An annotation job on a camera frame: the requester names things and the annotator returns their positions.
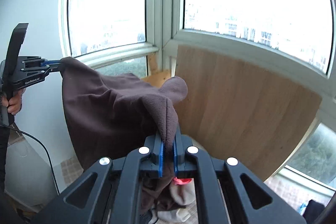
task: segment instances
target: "blue object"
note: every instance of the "blue object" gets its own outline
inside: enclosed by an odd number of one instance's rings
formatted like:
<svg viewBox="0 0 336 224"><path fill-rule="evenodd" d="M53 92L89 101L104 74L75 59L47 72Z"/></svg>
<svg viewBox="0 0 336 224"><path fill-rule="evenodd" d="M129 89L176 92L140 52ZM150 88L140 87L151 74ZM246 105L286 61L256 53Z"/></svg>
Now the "blue object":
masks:
<svg viewBox="0 0 336 224"><path fill-rule="evenodd" d="M297 212L300 214L300 215L303 215L303 213L305 212L306 208L307 208L307 203L303 203L298 209L297 209Z"/></svg>
<svg viewBox="0 0 336 224"><path fill-rule="evenodd" d="M177 147L176 147L176 138L174 138L174 173L177 176Z"/></svg>
<svg viewBox="0 0 336 224"><path fill-rule="evenodd" d="M162 178L162 173L163 173L163 151L164 151L164 145L163 145L163 142L161 141L160 153L159 153L159 177L160 178Z"/></svg>
<svg viewBox="0 0 336 224"><path fill-rule="evenodd" d="M58 64L59 60L46 60L43 63L41 63L41 67L45 67L46 65L50 64Z"/></svg>

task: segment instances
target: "white wall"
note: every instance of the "white wall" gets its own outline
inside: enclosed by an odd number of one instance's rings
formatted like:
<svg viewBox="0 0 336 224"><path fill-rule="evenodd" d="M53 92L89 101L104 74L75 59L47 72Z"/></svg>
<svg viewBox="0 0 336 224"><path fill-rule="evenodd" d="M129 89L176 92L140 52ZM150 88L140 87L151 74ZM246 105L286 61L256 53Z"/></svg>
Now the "white wall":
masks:
<svg viewBox="0 0 336 224"><path fill-rule="evenodd" d="M26 140L8 147L5 189L17 201L31 207L47 204L57 195L49 164Z"/></svg>
<svg viewBox="0 0 336 224"><path fill-rule="evenodd" d="M5 59L11 32L18 23L29 26L20 55L41 56L48 60L62 58L58 32L58 0L0 0L0 60ZM16 124L38 138L48 149L52 164L74 156L62 105L62 77L50 74L42 83L27 88ZM28 142L44 159L43 148Z"/></svg>

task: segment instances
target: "brown fleece fabric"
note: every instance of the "brown fleece fabric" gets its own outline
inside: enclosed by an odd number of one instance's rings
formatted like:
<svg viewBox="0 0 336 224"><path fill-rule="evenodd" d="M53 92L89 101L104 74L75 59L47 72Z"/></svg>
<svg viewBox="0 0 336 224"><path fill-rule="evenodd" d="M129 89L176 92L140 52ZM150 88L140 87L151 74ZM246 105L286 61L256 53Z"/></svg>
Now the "brown fleece fabric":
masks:
<svg viewBox="0 0 336 224"><path fill-rule="evenodd" d="M178 125L173 104L188 92L183 79L172 77L158 89L131 73L101 75L71 57L61 63L65 64L61 72L64 115L84 170L103 156L125 157L157 130L166 155L171 154ZM148 187L143 190L142 212L152 206L174 175L169 157L165 162L162 179L144 182Z"/></svg>

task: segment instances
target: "screw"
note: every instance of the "screw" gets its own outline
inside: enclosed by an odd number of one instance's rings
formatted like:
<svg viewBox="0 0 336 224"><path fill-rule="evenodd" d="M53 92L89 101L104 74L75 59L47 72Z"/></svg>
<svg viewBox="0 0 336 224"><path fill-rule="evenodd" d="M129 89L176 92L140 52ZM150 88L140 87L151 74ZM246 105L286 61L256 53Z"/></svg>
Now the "screw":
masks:
<svg viewBox="0 0 336 224"><path fill-rule="evenodd" d="M189 146L187 151L191 154L196 154L198 152L198 148L196 146Z"/></svg>
<svg viewBox="0 0 336 224"><path fill-rule="evenodd" d="M139 148L139 153L140 154L147 154L147 153L149 153L149 148L146 147L146 146L140 147Z"/></svg>
<svg viewBox="0 0 336 224"><path fill-rule="evenodd" d="M103 157L99 160L101 165L108 165L110 163L110 159L108 157Z"/></svg>
<svg viewBox="0 0 336 224"><path fill-rule="evenodd" d="M226 160L226 162L229 164L229 165L231 165L231 166L235 166L235 165L237 165L238 164L238 160L236 159L236 158L228 158L227 160Z"/></svg>

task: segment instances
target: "laundry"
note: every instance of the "laundry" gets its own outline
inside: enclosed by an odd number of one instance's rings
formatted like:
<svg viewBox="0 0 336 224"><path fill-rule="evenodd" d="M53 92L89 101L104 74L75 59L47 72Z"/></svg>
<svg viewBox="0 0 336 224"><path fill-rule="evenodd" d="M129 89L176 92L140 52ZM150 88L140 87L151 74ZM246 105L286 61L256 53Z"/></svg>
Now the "laundry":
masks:
<svg viewBox="0 0 336 224"><path fill-rule="evenodd" d="M83 169L103 156L125 157L159 131L165 145L163 177L144 181L141 212L161 197L173 204L170 196L160 194L174 176L171 153L178 117L173 104L187 95L184 80L172 77L158 89L131 73L101 75L71 57L61 63L64 115Z"/></svg>
<svg viewBox="0 0 336 224"><path fill-rule="evenodd" d="M174 177L169 187L165 188L163 193L168 189L174 201L174 205L170 206L170 210L165 210L162 203L158 203L157 217L167 222L185 222L191 216L187 205L190 205L196 200L194 179L178 179Z"/></svg>

